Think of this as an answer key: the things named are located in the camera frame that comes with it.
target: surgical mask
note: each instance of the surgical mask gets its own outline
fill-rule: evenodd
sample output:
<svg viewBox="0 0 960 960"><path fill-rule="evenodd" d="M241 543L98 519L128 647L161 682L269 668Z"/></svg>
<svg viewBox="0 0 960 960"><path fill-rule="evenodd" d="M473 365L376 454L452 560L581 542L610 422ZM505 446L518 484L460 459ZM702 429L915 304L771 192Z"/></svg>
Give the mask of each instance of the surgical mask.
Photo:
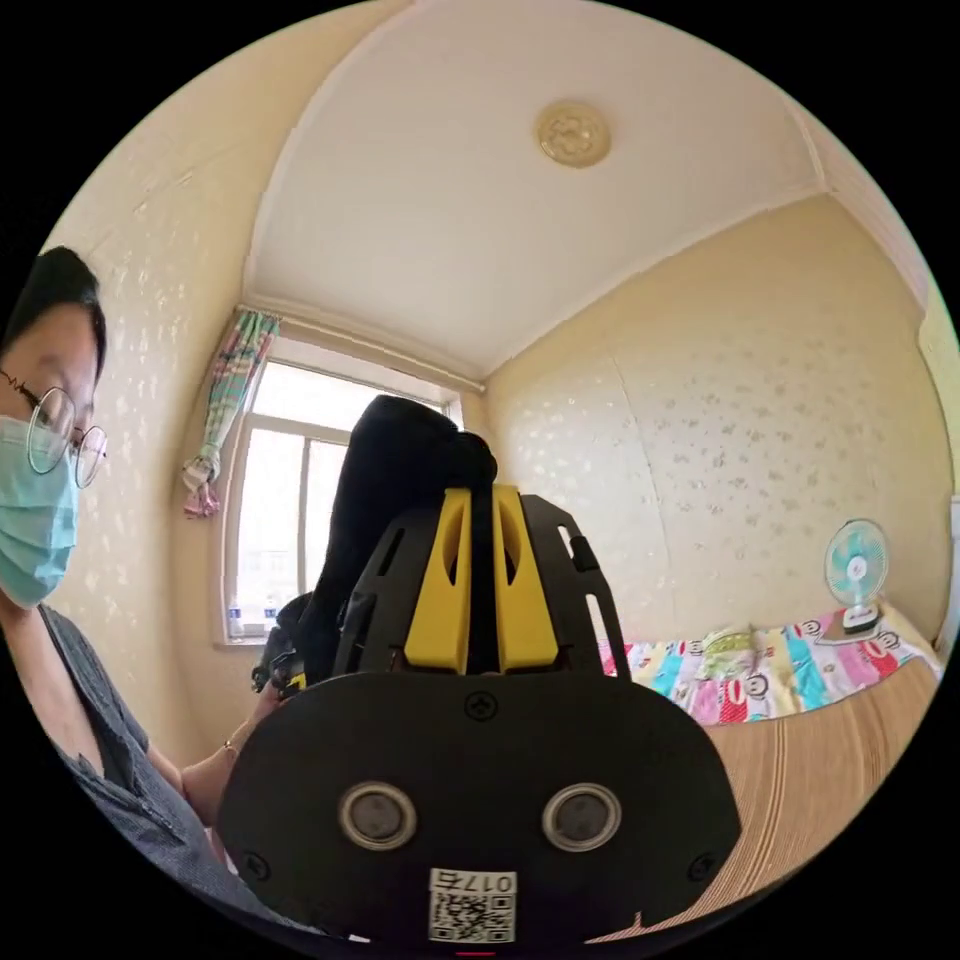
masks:
<svg viewBox="0 0 960 960"><path fill-rule="evenodd" d="M49 473L30 465L29 426L0 416L0 589L24 609L45 600L67 572L79 494L69 449Z"/></svg>

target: bracelet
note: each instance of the bracelet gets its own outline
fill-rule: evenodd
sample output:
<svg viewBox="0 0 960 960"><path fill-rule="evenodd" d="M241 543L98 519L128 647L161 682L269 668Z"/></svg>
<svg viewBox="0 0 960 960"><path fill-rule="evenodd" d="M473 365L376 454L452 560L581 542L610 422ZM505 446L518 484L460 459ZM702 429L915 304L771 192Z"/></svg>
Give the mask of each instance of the bracelet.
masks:
<svg viewBox="0 0 960 960"><path fill-rule="evenodd" d="M226 750L227 753L232 753L234 759L240 756L240 751L237 749L237 745L233 741L237 738L240 731L246 727L246 725L246 723L242 723L229 737L227 737L226 740L223 741L223 749Z"/></svg>

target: fan stand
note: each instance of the fan stand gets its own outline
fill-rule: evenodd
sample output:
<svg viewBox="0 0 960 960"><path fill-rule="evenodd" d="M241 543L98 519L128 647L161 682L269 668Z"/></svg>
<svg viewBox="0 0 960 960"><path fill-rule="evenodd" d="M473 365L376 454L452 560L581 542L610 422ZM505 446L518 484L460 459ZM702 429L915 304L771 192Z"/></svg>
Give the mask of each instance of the fan stand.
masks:
<svg viewBox="0 0 960 960"><path fill-rule="evenodd" d="M880 608L875 603L859 603L843 611L844 633L865 633L880 620Z"/></svg>

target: yellow plastic part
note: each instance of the yellow plastic part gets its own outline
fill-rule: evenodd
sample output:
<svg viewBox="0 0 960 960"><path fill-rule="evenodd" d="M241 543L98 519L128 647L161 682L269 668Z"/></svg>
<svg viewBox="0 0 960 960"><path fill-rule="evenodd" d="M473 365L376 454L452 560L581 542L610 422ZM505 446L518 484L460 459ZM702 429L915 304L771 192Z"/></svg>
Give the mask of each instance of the yellow plastic part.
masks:
<svg viewBox="0 0 960 960"><path fill-rule="evenodd" d="M506 557L515 573L508 577ZM516 487L493 487L493 575L500 671L549 667L559 652Z"/></svg>
<svg viewBox="0 0 960 960"><path fill-rule="evenodd" d="M403 648L413 667L465 673L470 636L470 491L448 490ZM456 575L450 571L456 561Z"/></svg>

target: ceiling medallion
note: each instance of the ceiling medallion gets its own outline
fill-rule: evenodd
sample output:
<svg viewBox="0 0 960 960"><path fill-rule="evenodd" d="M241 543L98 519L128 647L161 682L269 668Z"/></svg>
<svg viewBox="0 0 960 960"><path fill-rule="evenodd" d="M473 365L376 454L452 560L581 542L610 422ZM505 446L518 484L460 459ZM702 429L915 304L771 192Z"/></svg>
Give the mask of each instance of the ceiling medallion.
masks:
<svg viewBox="0 0 960 960"><path fill-rule="evenodd" d="M551 160L565 167L591 167L610 152L610 128L594 107L561 100L540 114L537 141Z"/></svg>

